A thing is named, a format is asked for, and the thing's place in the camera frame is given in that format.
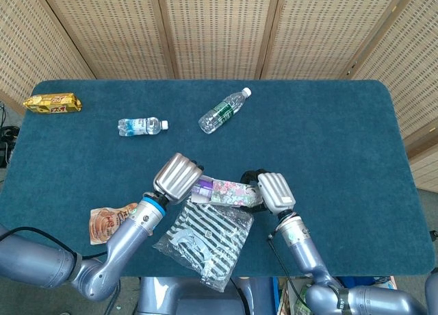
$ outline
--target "white bottle cap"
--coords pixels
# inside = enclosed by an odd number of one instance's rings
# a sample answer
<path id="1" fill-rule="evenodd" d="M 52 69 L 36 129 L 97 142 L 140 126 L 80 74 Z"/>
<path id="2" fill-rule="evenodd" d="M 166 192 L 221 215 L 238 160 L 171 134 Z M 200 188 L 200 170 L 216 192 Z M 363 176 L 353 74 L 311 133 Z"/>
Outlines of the white bottle cap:
<path id="1" fill-rule="evenodd" d="M 169 129 L 169 123 L 166 120 L 164 120 L 162 121 L 162 130 L 167 130 L 167 129 Z"/>
<path id="2" fill-rule="evenodd" d="M 243 88 L 242 92 L 243 92 L 245 98 L 248 98 L 249 96 L 251 96 L 251 89 L 248 87 Z"/>

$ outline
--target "black and white striped bag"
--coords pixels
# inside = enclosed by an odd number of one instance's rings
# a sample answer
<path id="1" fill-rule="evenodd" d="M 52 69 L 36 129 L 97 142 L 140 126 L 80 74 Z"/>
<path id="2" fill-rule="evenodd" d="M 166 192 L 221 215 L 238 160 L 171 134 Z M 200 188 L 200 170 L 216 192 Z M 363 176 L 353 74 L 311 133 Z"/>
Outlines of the black and white striped bag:
<path id="1" fill-rule="evenodd" d="M 253 224 L 239 209 L 195 204 L 188 199 L 173 226 L 154 245 L 201 274 L 201 281 L 223 292 Z"/>

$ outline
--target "woven panel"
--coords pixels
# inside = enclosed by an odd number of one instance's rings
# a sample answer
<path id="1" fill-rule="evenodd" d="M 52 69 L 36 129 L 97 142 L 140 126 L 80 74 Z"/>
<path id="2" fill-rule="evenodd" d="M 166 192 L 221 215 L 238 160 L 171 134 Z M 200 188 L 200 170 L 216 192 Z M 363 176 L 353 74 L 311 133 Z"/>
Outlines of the woven panel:
<path id="1" fill-rule="evenodd" d="M 438 0 L 412 0 L 355 79 L 388 86 L 404 137 L 438 117 Z"/>
<path id="2" fill-rule="evenodd" d="M 151 0 L 48 2 L 98 78 L 172 77 Z"/>
<path id="3" fill-rule="evenodd" d="M 418 188 L 438 192 L 438 152 L 411 164 L 411 170 Z"/>
<path id="4" fill-rule="evenodd" d="M 39 0 L 0 0 L 0 91 L 21 103 L 46 79 L 94 78 Z"/>
<path id="5" fill-rule="evenodd" d="M 337 79 L 391 0 L 285 0 L 262 77 Z"/>
<path id="6" fill-rule="evenodd" d="M 254 79 L 270 0 L 165 0 L 184 79 Z"/>

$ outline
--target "bottle label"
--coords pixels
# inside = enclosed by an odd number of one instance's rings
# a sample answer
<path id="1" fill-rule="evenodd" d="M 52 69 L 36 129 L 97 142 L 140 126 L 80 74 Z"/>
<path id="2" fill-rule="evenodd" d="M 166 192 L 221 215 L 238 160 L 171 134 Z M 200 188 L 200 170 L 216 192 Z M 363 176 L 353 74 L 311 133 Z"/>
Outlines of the bottle label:
<path id="1" fill-rule="evenodd" d="M 213 110 L 218 113 L 219 121 L 221 123 L 229 120 L 234 114 L 233 108 L 226 101 L 221 101 Z"/>
<path id="2" fill-rule="evenodd" d="M 147 121 L 145 118 L 136 118 L 135 120 L 132 120 L 131 126 L 135 135 L 146 135 L 147 134 L 146 124 Z"/>

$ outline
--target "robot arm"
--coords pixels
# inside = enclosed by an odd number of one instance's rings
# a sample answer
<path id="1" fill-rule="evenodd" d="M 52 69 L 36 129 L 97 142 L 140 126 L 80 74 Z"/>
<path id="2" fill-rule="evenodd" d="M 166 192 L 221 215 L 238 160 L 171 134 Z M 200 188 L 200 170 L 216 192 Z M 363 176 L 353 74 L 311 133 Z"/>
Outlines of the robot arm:
<path id="1" fill-rule="evenodd" d="M 165 216 L 166 205 L 181 202 L 202 173 L 202 166 L 176 153 L 155 176 L 155 192 L 147 193 L 107 241 L 104 263 L 82 260 L 80 255 L 75 262 L 65 250 L 9 236 L 0 242 L 0 275 L 45 288 L 54 288 L 69 279 L 85 298 L 107 298 L 116 288 L 126 263 Z M 0 233 L 5 233 L 5 229 L 0 227 Z"/>
<path id="2" fill-rule="evenodd" d="M 313 277 L 315 282 L 306 293 L 310 310 L 316 315 L 426 315 L 427 311 L 412 296 L 401 290 L 389 290 L 373 286 L 357 286 L 344 289 L 328 272 L 309 230 L 301 217 L 293 212 L 295 199 L 285 178 L 278 173 L 258 175 L 266 207 L 277 215 L 280 223 L 275 231 L 281 232 L 299 269 Z M 426 298 L 429 314 L 438 314 L 436 291 L 438 273 L 426 282 Z"/>

